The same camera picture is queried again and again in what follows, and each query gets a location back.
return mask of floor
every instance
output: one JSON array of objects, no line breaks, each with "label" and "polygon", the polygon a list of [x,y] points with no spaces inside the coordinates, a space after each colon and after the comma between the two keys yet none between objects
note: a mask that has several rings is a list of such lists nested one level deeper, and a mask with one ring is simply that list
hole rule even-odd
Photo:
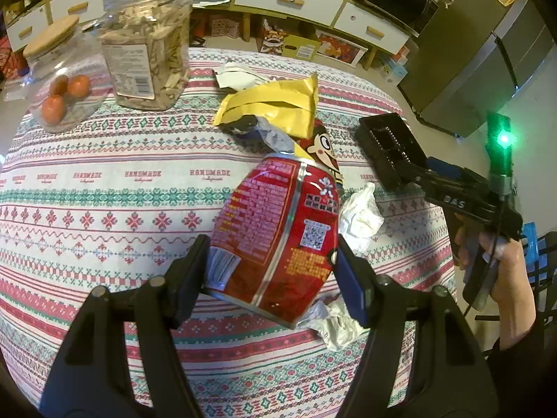
[{"label": "floor", "polygon": [[[254,38],[250,43],[246,43],[241,39],[230,39],[228,37],[216,37],[207,39],[207,47],[225,48],[245,51],[257,51]],[[429,127],[420,124],[414,117],[410,105],[400,93],[396,86],[386,83],[382,79],[380,73],[374,69],[364,71],[359,64],[356,69],[347,64],[332,60],[331,58],[316,55],[317,63],[341,69],[346,72],[352,72],[359,77],[365,78],[374,83],[382,91],[392,96],[400,108],[402,108],[403,116],[407,119],[414,136],[420,146],[428,156],[438,157],[446,162],[470,168],[482,175],[487,174],[488,159],[485,153],[485,134],[477,132],[469,136],[467,139],[456,140]],[[0,93],[0,155],[5,156],[16,133],[21,118],[23,117],[27,106],[24,100],[16,100],[4,102],[5,90]],[[459,294],[459,306],[464,311],[466,303],[462,299],[462,272],[456,268],[457,288]],[[497,314],[497,305],[489,299],[483,314]],[[482,349],[491,348],[499,333],[499,324],[497,322],[476,322],[474,310],[467,316],[467,321],[477,336],[478,342]]]}]

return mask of cardboard box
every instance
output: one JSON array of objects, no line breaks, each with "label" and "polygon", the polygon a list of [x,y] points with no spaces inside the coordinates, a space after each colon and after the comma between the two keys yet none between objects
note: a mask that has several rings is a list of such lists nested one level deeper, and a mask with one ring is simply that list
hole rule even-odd
[{"label": "cardboard box", "polygon": [[406,46],[400,47],[400,50],[395,55],[392,55],[393,61],[400,65],[405,65],[410,49]]},{"label": "cardboard box", "polygon": [[264,17],[257,37],[260,53],[311,61],[321,46],[317,39],[300,36],[298,22]]},{"label": "cardboard box", "polygon": [[379,71],[387,83],[397,86],[406,76],[408,71],[385,53],[375,55],[372,66]]},{"label": "cardboard box", "polygon": [[321,42],[318,40],[307,39],[294,34],[287,34],[284,37],[282,56],[311,61],[313,60],[319,47],[321,47]]},{"label": "cardboard box", "polygon": [[315,35],[321,43],[317,54],[341,61],[352,67],[356,67],[358,61],[368,51],[366,47],[359,46],[331,33],[315,30]]},{"label": "cardboard box", "polygon": [[228,36],[229,38],[240,37],[240,21],[233,16],[214,14],[210,17],[211,36]]}]

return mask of yellow wrapper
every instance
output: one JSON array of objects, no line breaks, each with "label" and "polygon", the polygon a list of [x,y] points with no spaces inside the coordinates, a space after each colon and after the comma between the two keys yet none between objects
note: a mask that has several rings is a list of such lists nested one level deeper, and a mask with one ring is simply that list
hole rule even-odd
[{"label": "yellow wrapper", "polygon": [[221,103],[213,125],[229,124],[244,115],[262,116],[295,138],[313,135],[317,74],[303,80],[279,80],[230,94]]},{"label": "yellow wrapper", "polygon": [[313,160],[313,157],[306,151],[304,151],[304,149],[302,149],[298,143],[294,143],[294,155],[296,157],[303,157],[304,159]]}]

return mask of black device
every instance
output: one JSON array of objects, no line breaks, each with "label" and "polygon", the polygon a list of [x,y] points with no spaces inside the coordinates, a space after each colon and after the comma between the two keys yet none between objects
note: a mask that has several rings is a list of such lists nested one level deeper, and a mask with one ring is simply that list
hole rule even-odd
[{"label": "black device", "polygon": [[478,241],[480,232],[520,240],[523,226],[522,216],[506,200],[512,180],[510,121],[490,114],[487,123],[489,179],[455,165],[435,170],[397,113],[363,117],[356,130],[358,144],[386,190],[397,191],[414,182],[424,190],[426,201],[466,217],[466,246],[474,263],[464,277],[462,296],[477,310],[485,306],[498,267],[489,254],[486,260]]},{"label": "black device", "polygon": [[[91,291],[52,365],[40,416],[203,416],[170,329],[179,328],[191,315],[201,291],[208,247],[209,238],[199,235],[188,255],[175,260],[164,276],[125,292],[111,293],[104,286]],[[371,329],[337,416],[496,416],[497,396],[487,363],[446,288],[420,292],[386,275],[375,275],[367,261],[353,255],[342,236],[332,264],[350,315]],[[134,399],[124,342],[126,321],[137,323],[152,408]],[[402,403],[389,408],[407,321],[417,325],[408,390]]]}]

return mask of blue object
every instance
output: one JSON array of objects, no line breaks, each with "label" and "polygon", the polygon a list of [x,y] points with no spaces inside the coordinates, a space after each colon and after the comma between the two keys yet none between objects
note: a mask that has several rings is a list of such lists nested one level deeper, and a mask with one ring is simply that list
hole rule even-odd
[{"label": "blue object", "polygon": [[459,180],[461,178],[461,168],[451,163],[444,162],[443,160],[439,160],[436,157],[427,157],[425,164],[427,168],[435,171],[440,176],[453,180]]},{"label": "blue object", "polygon": [[366,297],[366,291],[362,289],[358,277],[341,249],[336,252],[335,279],[343,291],[344,303],[350,316],[365,328],[369,320],[366,307],[369,297]]},{"label": "blue object", "polygon": [[524,259],[526,260],[526,265],[528,265],[538,261],[538,259],[540,258],[538,251],[538,232],[536,231],[536,223],[525,223],[523,226],[523,235],[528,240],[528,248],[527,251],[525,251],[524,253]]},{"label": "blue object", "polygon": [[[545,239],[542,239],[537,243],[537,248],[538,249],[544,249],[545,247],[546,247]],[[539,268],[540,269],[543,269],[544,267],[547,267],[548,266],[548,256],[547,256],[547,254],[539,256],[538,263],[539,263]],[[526,271],[528,273],[534,273],[535,270],[536,270],[536,265],[535,265],[534,262],[532,262],[531,264],[526,264]],[[545,280],[547,277],[548,277],[547,272],[540,273],[540,281]],[[533,283],[535,280],[536,280],[535,276],[529,276],[528,277],[528,281],[530,283]]]}]

